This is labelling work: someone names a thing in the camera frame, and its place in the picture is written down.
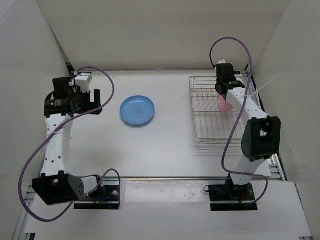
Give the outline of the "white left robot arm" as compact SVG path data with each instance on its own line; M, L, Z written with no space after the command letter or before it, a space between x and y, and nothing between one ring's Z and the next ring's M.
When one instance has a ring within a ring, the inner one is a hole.
M44 101L47 135L52 138L45 145L40 177L32 180L32 187L48 206L82 201L86 194L100 200L105 194L97 175L74 176L69 163L72 117L101 106L100 90L90 92L92 79L90 72L54 78L54 90Z

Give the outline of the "blue plastic plate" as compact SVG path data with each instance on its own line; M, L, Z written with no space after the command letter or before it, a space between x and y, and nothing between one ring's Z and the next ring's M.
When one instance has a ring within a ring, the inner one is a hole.
M156 108L151 99L142 95L134 95L120 106L119 114L122 121L132 127L147 125L155 116Z

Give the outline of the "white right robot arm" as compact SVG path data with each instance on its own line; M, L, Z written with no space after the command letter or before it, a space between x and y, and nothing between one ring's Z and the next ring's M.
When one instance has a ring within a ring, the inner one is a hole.
M231 63L218 63L216 70L216 92L230 104L238 114L235 122L242 121L245 129L241 139L242 156L229 175L232 183L225 186L224 193L230 200L238 199L243 188L266 160L280 149L281 120L269 116L248 95L245 85L236 79Z

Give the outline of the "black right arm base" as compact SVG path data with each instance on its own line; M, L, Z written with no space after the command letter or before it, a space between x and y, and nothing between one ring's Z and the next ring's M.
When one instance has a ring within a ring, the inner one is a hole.
M252 184L230 189L226 184L205 185L203 191L209 194L212 212L257 211Z

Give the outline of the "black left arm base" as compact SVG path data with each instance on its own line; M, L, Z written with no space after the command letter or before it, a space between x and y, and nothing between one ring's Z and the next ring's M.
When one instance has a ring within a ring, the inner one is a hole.
M75 210L119 210L121 188L118 182L103 181L94 193L74 203Z

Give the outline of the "pink plastic plate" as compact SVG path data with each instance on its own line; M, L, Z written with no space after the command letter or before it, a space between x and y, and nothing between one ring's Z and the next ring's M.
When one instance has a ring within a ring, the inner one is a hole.
M233 110L233 106L231 104L229 104L222 95L218 96L218 107L219 110L223 113L228 113L231 112Z

